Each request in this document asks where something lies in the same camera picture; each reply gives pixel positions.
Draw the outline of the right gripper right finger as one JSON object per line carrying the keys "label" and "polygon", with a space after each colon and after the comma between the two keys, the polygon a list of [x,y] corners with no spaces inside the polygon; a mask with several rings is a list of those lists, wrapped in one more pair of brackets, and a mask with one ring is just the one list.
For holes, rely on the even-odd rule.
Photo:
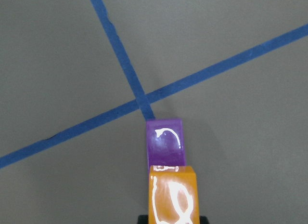
{"label": "right gripper right finger", "polygon": [[208,218],[206,216],[199,217],[200,224],[208,224]]}

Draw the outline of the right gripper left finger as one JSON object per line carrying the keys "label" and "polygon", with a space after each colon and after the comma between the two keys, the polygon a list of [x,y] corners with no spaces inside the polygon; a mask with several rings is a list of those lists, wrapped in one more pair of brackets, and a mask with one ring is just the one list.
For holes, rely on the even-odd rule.
{"label": "right gripper left finger", "polygon": [[148,224],[148,223],[149,223],[148,215],[143,214],[138,216],[137,224]]}

